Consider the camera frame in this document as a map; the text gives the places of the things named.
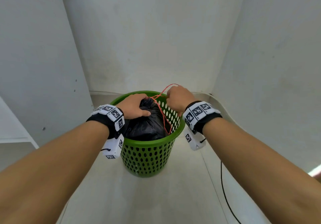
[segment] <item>red plastic twine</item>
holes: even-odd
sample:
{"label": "red plastic twine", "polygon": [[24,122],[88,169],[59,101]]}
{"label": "red plastic twine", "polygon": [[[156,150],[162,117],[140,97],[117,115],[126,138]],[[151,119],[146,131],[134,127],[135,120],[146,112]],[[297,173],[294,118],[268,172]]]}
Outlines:
{"label": "red plastic twine", "polygon": [[[162,110],[161,106],[158,104],[158,102],[156,101],[156,99],[157,99],[158,97],[162,96],[163,92],[164,92],[168,87],[170,87],[171,85],[178,85],[178,84],[170,84],[170,85],[166,86],[166,88],[165,88],[159,95],[151,96],[151,98],[152,98],[152,99],[155,101],[155,103],[158,105],[158,108],[160,109],[160,112],[161,112],[162,115],[163,115],[164,129],[165,129],[165,131],[166,131],[166,133],[167,133],[168,135],[170,135],[171,132],[172,132],[172,125],[170,124],[170,122],[169,122],[169,121],[167,120],[167,118],[165,117],[165,114],[163,113],[163,110]],[[165,119],[166,119],[166,121],[168,122],[168,124],[171,126],[169,132],[167,132],[166,127],[165,127]]]}

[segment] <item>tile grout line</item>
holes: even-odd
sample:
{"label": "tile grout line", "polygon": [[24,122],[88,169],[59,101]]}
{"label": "tile grout line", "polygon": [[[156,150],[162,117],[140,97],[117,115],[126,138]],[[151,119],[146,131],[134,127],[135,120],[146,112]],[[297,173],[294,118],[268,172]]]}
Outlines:
{"label": "tile grout line", "polygon": [[218,194],[217,194],[217,192],[216,192],[216,189],[215,189],[215,186],[214,186],[214,183],[213,183],[213,180],[212,180],[211,174],[210,174],[210,172],[209,172],[209,170],[208,170],[208,168],[207,168],[206,162],[205,162],[205,160],[204,160],[203,154],[202,154],[202,152],[200,152],[200,153],[201,153],[201,155],[202,155],[202,158],[203,158],[203,161],[204,161],[204,164],[205,164],[205,167],[206,167],[207,173],[208,173],[208,175],[210,176],[210,179],[211,179],[211,182],[212,182],[213,188],[214,188],[214,190],[215,190],[215,193],[216,193],[217,199],[219,200],[219,203],[220,203],[220,205],[221,205],[221,208],[222,208],[223,214],[224,214],[225,219],[226,219],[226,223],[227,223],[227,224],[229,224],[229,222],[227,221],[227,218],[226,218],[226,215],[225,215],[225,212],[224,212],[224,209],[223,209],[222,203],[221,203],[221,201],[220,201],[220,198],[219,198],[219,196],[218,196]]}
{"label": "tile grout line", "polygon": [[62,214],[61,221],[59,222],[59,224],[62,223],[62,220],[63,220],[64,215],[65,215],[65,213],[66,213],[66,209],[67,209],[67,207],[68,207],[68,204],[69,204],[69,200],[68,200],[67,203],[66,203],[66,208],[65,208],[65,210],[64,210],[64,213]]}

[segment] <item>black cable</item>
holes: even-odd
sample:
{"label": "black cable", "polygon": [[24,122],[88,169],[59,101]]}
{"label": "black cable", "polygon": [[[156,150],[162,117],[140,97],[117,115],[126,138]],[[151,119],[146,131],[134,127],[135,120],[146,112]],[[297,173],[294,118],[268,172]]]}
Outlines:
{"label": "black cable", "polygon": [[225,201],[226,201],[226,203],[227,203],[227,206],[229,207],[232,215],[233,215],[234,218],[238,221],[238,223],[239,223],[239,224],[242,224],[242,223],[239,221],[239,219],[237,219],[236,216],[234,215],[234,213],[233,213],[233,211],[232,211],[232,209],[231,209],[231,207],[230,207],[230,205],[229,205],[229,202],[227,201],[226,195],[225,195],[225,191],[224,191],[224,187],[223,187],[223,177],[222,177],[222,162],[221,162],[221,184],[222,184],[222,190],[223,190],[223,194],[224,194],[224,198],[225,198]]}

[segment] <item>person's left hand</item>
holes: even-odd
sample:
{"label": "person's left hand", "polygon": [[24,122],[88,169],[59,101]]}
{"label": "person's left hand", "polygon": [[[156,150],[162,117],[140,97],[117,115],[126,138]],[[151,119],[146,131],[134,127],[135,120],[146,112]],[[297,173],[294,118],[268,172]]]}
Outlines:
{"label": "person's left hand", "polygon": [[125,119],[134,119],[142,116],[148,117],[150,116],[150,112],[139,108],[141,100],[147,98],[148,96],[146,94],[130,95],[116,106],[123,111]]}

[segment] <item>green plastic basket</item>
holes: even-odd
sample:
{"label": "green plastic basket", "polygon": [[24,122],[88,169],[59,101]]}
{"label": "green plastic basket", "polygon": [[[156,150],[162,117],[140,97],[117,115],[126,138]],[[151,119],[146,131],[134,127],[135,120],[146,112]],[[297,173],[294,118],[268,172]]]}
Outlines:
{"label": "green plastic basket", "polygon": [[[131,94],[142,94],[147,96],[159,95],[156,91],[135,91],[118,97],[111,102],[116,105]],[[172,125],[171,134],[165,138],[154,141],[135,141],[125,138],[121,157],[127,170],[138,177],[151,177],[158,174],[166,165],[175,139],[180,135],[185,127],[182,117],[177,112],[169,108],[166,104],[166,95],[157,98],[157,102],[162,108],[166,118]]]}

